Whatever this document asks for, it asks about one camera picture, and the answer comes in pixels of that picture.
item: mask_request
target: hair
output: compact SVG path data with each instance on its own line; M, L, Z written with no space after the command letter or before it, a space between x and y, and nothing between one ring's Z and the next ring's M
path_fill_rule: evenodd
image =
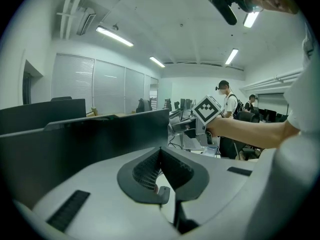
M220 87L222 87L222 86L228 86L228 88L229 88L229 83L228 83L226 80L222 80L222 81L219 83L219 89L220 89Z

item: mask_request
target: outstretched arm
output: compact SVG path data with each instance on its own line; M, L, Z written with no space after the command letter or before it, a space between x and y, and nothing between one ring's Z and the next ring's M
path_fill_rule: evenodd
M207 125L213 136L223 136L255 147L278 148L287 138L297 135L299 129L288 120L275 123L253 123L227 118L215 118Z

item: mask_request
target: black microphone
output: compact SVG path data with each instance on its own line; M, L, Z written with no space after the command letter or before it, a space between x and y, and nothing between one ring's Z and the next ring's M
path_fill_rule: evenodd
M235 25L237 18L226 0L208 0L221 13L229 25Z

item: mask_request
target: black strip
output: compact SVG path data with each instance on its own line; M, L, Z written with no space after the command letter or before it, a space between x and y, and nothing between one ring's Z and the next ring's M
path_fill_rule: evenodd
M241 174L244 176L250 176L252 173L252 170L246 170L246 169L241 169L241 168L237 168L237 167L230 167L227 169L227 171L233 172L235 174Z
M75 191L67 201L47 220L55 229L64 232L83 206L90 193L81 190Z

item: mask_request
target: air conditioner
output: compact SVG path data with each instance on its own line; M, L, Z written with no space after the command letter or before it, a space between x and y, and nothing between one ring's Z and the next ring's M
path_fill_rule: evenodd
M72 32L79 36L86 33L92 21L96 17L96 13L91 8L78 7L72 23Z

